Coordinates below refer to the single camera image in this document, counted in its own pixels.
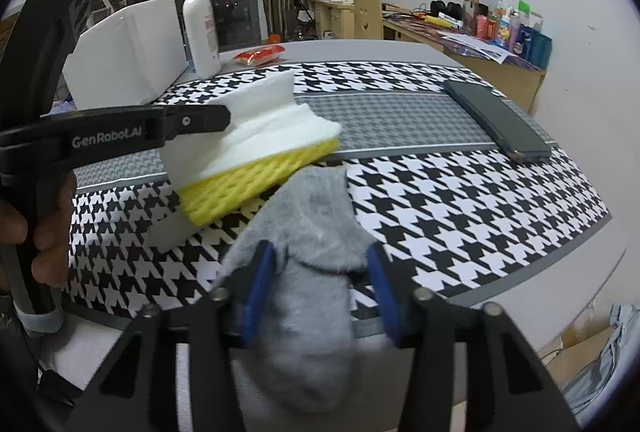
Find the white container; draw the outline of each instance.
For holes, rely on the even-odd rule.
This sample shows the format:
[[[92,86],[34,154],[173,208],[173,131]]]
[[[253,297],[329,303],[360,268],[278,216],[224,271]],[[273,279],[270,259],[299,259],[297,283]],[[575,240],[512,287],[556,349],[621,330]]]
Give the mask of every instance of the white container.
[[[78,108],[143,105],[184,72],[175,0],[127,6],[85,31],[63,67]]]
[[[185,0],[182,15],[198,78],[205,80],[217,75],[222,63],[210,0]]]

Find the metal bolt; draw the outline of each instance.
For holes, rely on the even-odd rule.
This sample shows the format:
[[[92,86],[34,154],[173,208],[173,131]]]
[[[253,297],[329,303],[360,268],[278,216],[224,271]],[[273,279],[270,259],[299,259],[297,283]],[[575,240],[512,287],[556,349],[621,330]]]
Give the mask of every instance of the metal bolt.
[[[158,304],[147,304],[142,308],[142,316],[145,318],[155,317],[160,314],[160,306]]]
[[[217,287],[211,292],[211,298],[214,302],[222,302],[231,296],[229,290],[225,287]]]
[[[502,306],[500,304],[497,304],[495,302],[487,302],[482,306],[482,311],[484,311],[491,317],[499,317],[504,310],[502,309]]]
[[[417,301],[426,302],[431,300],[435,296],[435,293],[428,288],[419,287],[414,291],[414,297]]]

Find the plastic bag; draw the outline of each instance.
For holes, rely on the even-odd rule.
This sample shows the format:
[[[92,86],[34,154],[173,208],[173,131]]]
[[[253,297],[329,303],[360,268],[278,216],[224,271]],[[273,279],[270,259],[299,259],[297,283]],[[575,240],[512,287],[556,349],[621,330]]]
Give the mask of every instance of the plastic bag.
[[[246,66],[257,67],[280,57],[280,53],[284,53],[284,47],[265,46],[240,53],[234,60],[240,60]]]

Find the black and white houndstooth pattern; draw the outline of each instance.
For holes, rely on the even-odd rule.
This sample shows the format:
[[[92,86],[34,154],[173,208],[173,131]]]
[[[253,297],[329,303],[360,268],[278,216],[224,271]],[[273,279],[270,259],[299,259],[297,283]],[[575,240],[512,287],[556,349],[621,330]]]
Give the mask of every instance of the black and white houndstooth pattern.
[[[562,149],[545,164],[516,166],[497,150],[361,158],[344,163],[356,218],[415,285],[451,297],[526,268],[607,214]],[[167,182],[79,195],[72,219],[76,304],[130,317],[150,301],[193,303],[219,259],[272,192],[162,255],[149,226],[178,205]],[[378,315],[367,282],[352,289],[352,315]]]
[[[296,94],[353,91],[443,92],[441,83],[460,80],[492,88],[487,81],[466,68],[402,62],[318,62],[283,64],[243,73],[233,73],[173,86],[158,98],[159,104],[204,104],[243,84],[250,84],[283,71],[296,71]]]

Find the white bottle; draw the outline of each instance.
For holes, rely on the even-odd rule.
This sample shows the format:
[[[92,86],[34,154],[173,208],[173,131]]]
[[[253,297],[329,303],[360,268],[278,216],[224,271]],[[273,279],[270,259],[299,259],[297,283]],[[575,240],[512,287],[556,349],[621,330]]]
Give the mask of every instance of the white bottle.
[[[205,80],[217,75],[222,63],[210,0],[185,0],[182,15],[198,78]]]

